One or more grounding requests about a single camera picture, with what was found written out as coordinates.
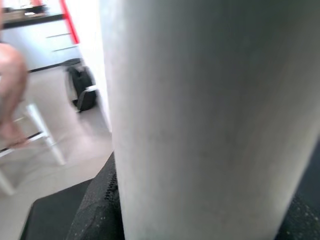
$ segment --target person's leg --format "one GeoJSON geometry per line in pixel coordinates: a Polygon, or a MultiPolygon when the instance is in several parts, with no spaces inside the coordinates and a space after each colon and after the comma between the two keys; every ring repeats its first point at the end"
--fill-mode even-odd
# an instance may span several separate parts
{"type": "Polygon", "coordinates": [[[3,101],[0,135],[8,147],[23,147],[27,139],[14,123],[13,114],[26,89],[28,71],[23,56],[4,43],[0,43],[0,73],[0,96],[3,101]]]}

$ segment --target countertop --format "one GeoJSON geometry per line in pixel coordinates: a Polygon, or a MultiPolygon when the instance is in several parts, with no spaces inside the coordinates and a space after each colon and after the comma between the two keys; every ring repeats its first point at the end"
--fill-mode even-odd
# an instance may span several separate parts
{"type": "Polygon", "coordinates": [[[43,24],[64,19],[63,14],[49,14],[46,16],[25,17],[18,20],[7,21],[3,24],[3,29],[11,29],[35,24],[43,24]]]}

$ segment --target stool leg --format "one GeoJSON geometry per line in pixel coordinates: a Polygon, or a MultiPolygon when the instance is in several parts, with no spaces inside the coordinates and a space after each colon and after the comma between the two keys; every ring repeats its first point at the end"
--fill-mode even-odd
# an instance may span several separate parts
{"type": "Polygon", "coordinates": [[[34,124],[36,124],[38,129],[45,135],[44,140],[46,144],[51,148],[52,153],[55,155],[57,163],[59,165],[65,165],[66,161],[64,159],[64,156],[62,155],[60,149],[56,146],[54,138],[52,137],[36,105],[34,103],[30,103],[26,106],[26,109],[30,117],[33,119],[34,124]]]}
{"type": "Polygon", "coordinates": [[[3,192],[7,195],[13,195],[15,194],[15,189],[11,185],[11,183],[7,180],[5,175],[0,171],[0,189],[3,190],[3,192]]]}

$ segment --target white column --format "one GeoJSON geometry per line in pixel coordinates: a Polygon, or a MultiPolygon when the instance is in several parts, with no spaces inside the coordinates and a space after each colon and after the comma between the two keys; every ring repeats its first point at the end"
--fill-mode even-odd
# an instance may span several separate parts
{"type": "Polygon", "coordinates": [[[320,123],[319,3],[101,1],[126,240],[272,240],[320,123]]]}

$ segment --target gray floor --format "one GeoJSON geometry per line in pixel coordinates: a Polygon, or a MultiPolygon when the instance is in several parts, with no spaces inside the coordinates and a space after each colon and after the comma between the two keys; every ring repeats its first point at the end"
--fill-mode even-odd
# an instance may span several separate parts
{"type": "MultiPolygon", "coordinates": [[[[93,178],[112,153],[99,108],[77,114],[66,98],[64,79],[59,67],[32,73],[27,96],[38,106],[67,164],[58,166],[42,140],[0,159],[0,169],[17,189],[13,196],[0,192],[0,239],[19,239],[36,199],[93,178]]],[[[35,131],[27,120],[19,124],[28,134],[35,131]]]]}

